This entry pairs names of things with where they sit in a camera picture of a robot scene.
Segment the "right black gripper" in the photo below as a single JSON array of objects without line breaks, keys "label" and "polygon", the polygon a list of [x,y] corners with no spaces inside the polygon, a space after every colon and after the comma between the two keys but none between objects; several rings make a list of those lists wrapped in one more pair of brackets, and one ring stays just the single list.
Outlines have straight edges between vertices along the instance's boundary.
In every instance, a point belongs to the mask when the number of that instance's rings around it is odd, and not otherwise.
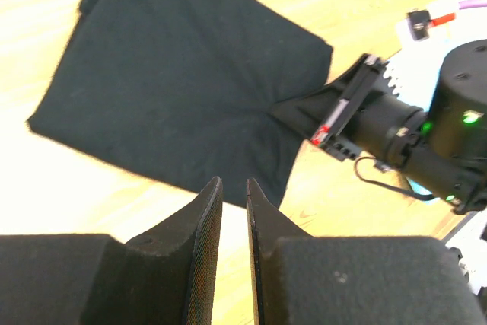
[{"label": "right black gripper", "polygon": [[387,63],[362,55],[335,81],[274,104],[270,115],[339,160],[366,151],[463,215],[486,207],[486,42],[453,48],[431,105],[400,101]]}]

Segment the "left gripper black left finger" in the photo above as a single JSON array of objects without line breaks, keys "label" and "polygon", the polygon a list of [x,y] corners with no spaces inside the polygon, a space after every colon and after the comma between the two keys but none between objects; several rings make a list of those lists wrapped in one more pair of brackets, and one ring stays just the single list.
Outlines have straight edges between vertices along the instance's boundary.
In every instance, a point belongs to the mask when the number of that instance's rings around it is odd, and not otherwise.
[{"label": "left gripper black left finger", "polygon": [[3,324],[209,324],[223,184],[121,243],[107,234],[1,238]]}]

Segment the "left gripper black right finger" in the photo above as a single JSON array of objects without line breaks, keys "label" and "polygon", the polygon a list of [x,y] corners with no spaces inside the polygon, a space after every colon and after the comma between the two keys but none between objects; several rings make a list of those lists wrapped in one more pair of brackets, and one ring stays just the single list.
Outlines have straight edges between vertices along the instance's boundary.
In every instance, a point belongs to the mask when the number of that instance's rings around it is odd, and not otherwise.
[{"label": "left gripper black right finger", "polygon": [[452,250],[433,237],[314,237],[247,181],[258,324],[484,324]]}]

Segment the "black t shirt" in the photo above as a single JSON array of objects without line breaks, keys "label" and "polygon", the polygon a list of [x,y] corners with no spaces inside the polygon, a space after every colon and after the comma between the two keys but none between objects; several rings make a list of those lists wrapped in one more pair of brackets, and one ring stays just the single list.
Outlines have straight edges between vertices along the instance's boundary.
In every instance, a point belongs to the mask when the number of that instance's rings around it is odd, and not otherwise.
[{"label": "black t shirt", "polygon": [[284,198],[303,139],[274,104],[321,88],[332,47],[257,0],[81,0],[30,129],[197,192],[246,204],[255,178]]}]

